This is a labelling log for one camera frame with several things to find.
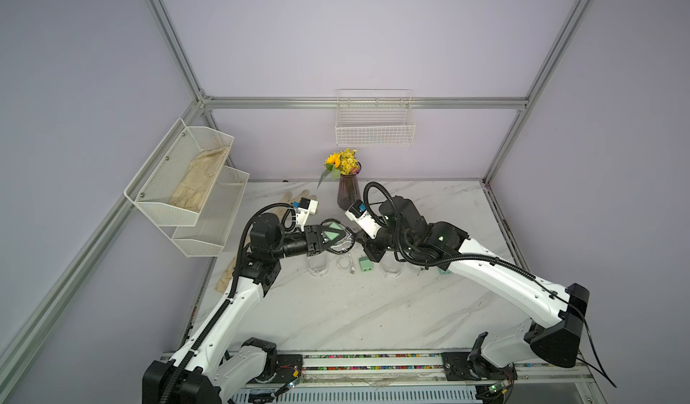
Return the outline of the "green charger plug front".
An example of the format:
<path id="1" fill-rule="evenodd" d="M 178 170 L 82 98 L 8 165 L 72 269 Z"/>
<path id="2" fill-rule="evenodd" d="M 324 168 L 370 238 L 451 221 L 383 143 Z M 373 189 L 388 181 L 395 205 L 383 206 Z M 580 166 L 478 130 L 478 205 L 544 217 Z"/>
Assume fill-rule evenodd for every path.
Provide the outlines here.
<path id="1" fill-rule="evenodd" d="M 323 230 L 323 236 L 329 244 L 339 244 L 342 240 L 346 239 L 348 233 L 339 224 L 332 222 Z"/>

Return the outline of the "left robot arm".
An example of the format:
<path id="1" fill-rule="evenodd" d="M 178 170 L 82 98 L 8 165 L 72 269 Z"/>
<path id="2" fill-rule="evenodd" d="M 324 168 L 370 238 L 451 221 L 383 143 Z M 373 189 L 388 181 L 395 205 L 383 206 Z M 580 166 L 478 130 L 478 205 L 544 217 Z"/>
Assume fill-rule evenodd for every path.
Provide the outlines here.
<path id="1" fill-rule="evenodd" d="M 271 380 L 277 370 L 277 347 L 248 339 L 228 355 L 247 315 L 267 295 L 284 258 L 313 257 L 347 242 L 351 230 L 330 219 L 307 224 L 307 200 L 265 206 L 244 226 L 233 279 L 202 326 L 166 362 L 155 361 L 142 379 L 145 403 L 228 403 L 253 380 Z M 285 209 L 291 225 L 275 215 Z"/>

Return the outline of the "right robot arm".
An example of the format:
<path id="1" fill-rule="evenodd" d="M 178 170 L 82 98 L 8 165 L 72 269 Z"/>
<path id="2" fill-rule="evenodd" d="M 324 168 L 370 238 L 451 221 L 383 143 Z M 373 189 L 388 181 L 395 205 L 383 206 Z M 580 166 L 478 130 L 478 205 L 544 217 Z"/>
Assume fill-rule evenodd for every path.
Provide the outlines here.
<path id="1" fill-rule="evenodd" d="M 586 287 L 540 278 L 489 251 L 454 224 L 427 222 L 413 201 L 392 196 L 378 182 L 366 184 L 346 215 L 359 226 L 357 241 L 370 260 L 379 262 L 390 252 L 398 262 L 468 278 L 526 315 L 514 327 L 478 335 L 465 355 L 467 377 L 514 382 L 517 363 L 538 358 L 570 369 L 585 361 L 580 343 L 593 339 Z"/>

